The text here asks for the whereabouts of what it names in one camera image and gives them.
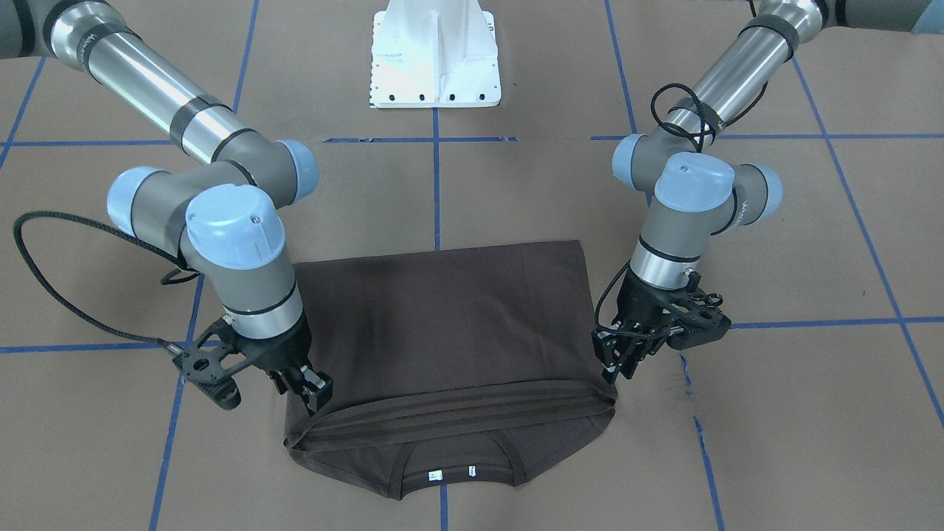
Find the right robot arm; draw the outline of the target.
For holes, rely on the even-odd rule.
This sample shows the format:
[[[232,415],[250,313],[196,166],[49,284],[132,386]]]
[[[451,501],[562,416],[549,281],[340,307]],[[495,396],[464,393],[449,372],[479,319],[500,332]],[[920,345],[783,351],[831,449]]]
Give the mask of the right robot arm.
[[[264,371],[315,414],[333,379],[311,367],[311,332],[279,208],[307,198],[316,158],[271,142],[156,53],[105,1],[4,1],[2,57],[57,58],[132,105],[199,162],[170,173],[139,166],[109,188],[108,232],[175,263],[165,282],[206,277],[223,315],[192,346],[159,337],[180,375],[217,406],[239,406],[234,376]]]

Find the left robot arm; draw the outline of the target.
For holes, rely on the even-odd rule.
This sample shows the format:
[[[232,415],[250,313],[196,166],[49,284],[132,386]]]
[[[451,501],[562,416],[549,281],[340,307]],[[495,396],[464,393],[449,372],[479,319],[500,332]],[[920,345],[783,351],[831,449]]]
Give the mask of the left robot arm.
[[[608,384],[631,379],[663,346],[721,339],[731,328],[723,298],[701,288],[699,263],[714,235],[769,218],[782,203],[781,178],[761,164],[730,164],[709,153],[765,93],[778,68],[826,28],[913,35],[942,33],[940,1],[759,1],[734,43],[684,93],[656,128],[631,134],[611,158],[614,177],[651,198],[633,255],[614,277],[616,316],[597,324],[594,354]]]

